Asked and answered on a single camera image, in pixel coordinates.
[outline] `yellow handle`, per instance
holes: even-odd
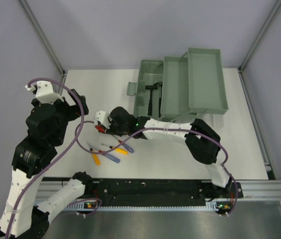
[[[96,154],[93,154],[93,159],[94,159],[95,164],[99,166],[100,165],[100,160],[99,160],[99,158],[97,157]]]
[[[117,148],[115,149],[118,153],[122,153],[122,154],[128,154],[128,152],[126,150],[123,150],[121,148]]]

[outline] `hammer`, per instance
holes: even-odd
[[[157,90],[158,86],[153,85],[153,86],[146,86],[146,90],[150,90],[150,98],[149,98],[149,104],[148,104],[148,115],[152,116],[152,91]]]
[[[162,95],[162,82],[154,83],[154,86],[159,86],[159,117],[161,117],[161,95]]]

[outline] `toolbox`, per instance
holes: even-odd
[[[143,60],[138,82],[128,83],[135,96],[134,115],[148,116],[150,91],[146,85],[163,82],[161,117],[159,89],[153,90],[152,118],[162,121],[193,119],[203,114],[223,115],[228,110],[219,49],[189,48],[182,57]]]

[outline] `blue screwdriver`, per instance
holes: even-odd
[[[93,147],[93,149],[95,149],[96,151],[102,153],[103,156],[105,156],[106,158],[110,159],[111,161],[113,161],[115,163],[120,163],[120,159],[116,158],[114,155],[109,154],[109,153],[104,153],[104,151],[101,151],[100,149],[97,149],[95,147]]]
[[[119,143],[122,143],[122,141],[119,140],[115,135],[111,135],[111,136],[113,136]],[[122,146],[123,146],[125,149],[127,149],[130,153],[135,152],[134,149],[133,149],[132,147],[130,147],[127,143],[124,143]]]

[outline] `hammer head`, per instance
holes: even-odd
[[[162,82],[157,82],[157,83],[154,83],[154,86],[159,86],[159,87],[162,87]]]
[[[157,85],[153,85],[153,86],[146,86],[146,90],[157,90],[158,86]]]

